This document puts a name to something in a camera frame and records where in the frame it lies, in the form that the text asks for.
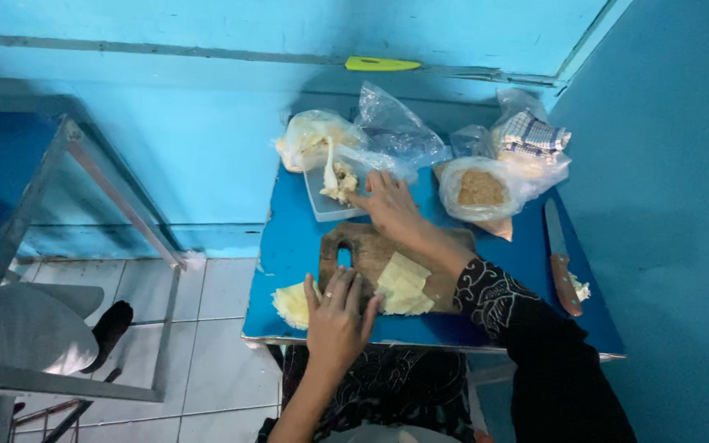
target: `plastic bag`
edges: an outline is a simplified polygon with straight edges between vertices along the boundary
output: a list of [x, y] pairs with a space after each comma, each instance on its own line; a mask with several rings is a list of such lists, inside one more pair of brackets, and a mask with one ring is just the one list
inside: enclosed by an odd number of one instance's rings
[[459, 157], [496, 158], [492, 136], [483, 126], [469, 125], [451, 134], [453, 155]]
[[369, 151], [399, 158], [415, 169], [453, 158], [450, 147], [417, 115], [370, 82], [363, 82], [354, 123], [370, 137]]
[[[371, 169], [390, 171], [399, 180], [406, 180], [408, 184], [418, 181], [418, 171], [399, 158], [391, 157], [380, 152], [371, 152], [364, 149], [351, 148], [346, 145], [335, 146], [332, 152], [333, 162], [344, 162], [354, 168], [358, 180], [365, 180], [366, 174]], [[327, 163], [327, 150], [324, 154], [306, 157], [306, 170], [323, 168]]]
[[[486, 157], [461, 157], [445, 163], [439, 179], [439, 199], [448, 215], [465, 222], [482, 222], [517, 215], [530, 200], [524, 193], [523, 180], [510, 173], [504, 162]], [[489, 173], [501, 187], [500, 204], [461, 204], [462, 178], [468, 170]]]
[[550, 187], [568, 177], [570, 158], [558, 152], [553, 156], [532, 156], [502, 149], [500, 140], [503, 138], [504, 124], [514, 115], [529, 111], [542, 122], [548, 122], [548, 114], [543, 103], [521, 89], [498, 89], [497, 100], [503, 114], [492, 126], [492, 139], [489, 146], [490, 156], [505, 162], [512, 174], [524, 177], [522, 193], [535, 199]]
[[286, 170], [293, 173], [308, 170], [302, 159], [326, 158], [329, 146], [362, 147], [368, 136], [340, 115], [323, 110], [308, 110], [291, 118], [286, 133], [275, 143]]

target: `wooden knife handle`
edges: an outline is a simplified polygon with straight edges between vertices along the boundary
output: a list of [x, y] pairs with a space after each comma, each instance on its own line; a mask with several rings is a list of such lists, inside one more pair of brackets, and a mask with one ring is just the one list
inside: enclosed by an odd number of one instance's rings
[[559, 303], [573, 317], [581, 315], [581, 302], [576, 296], [574, 284], [568, 275], [568, 262], [570, 258], [562, 254], [551, 255], [551, 275], [554, 277], [554, 286], [557, 289]]

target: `checkered cloth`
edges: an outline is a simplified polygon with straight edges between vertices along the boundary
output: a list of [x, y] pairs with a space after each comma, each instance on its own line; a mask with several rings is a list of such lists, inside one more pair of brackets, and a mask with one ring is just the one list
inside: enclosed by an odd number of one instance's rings
[[568, 144], [570, 132], [539, 120], [533, 113], [522, 111], [512, 116], [499, 129], [501, 149], [535, 157], [557, 155]]

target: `black patterned sleeve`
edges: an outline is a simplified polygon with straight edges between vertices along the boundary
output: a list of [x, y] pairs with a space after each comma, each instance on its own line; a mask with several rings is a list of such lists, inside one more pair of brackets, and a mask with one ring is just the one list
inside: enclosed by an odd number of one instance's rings
[[576, 322], [481, 257], [458, 278], [455, 303], [518, 366], [510, 408], [517, 441], [636, 441]]

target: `patterned clothing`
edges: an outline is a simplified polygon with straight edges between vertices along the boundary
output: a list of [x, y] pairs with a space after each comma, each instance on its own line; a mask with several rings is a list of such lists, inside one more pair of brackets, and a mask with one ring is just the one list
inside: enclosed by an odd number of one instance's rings
[[[511, 408], [517, 441], [556, 441], [558, 436], [568, 436], [560, 441], [635, 441], [600, 371], [598, 353], [584, 343], [587, 333], [574, 321], [559, 317], [537, 295], [480, 257], [458, 278], [455, 305], [505, 346], [518, 365]], [[283, 408], [307, 363], [306, 347], [288, 347]], [[365, 422], [424, 427], [465, 443], [474, 441], [466, 364], [466, 357], [457, 352], [368, 347], [341, 381], [313, 441]], [[265, 420], [257, 443], [267, 442], [276, 422]]]

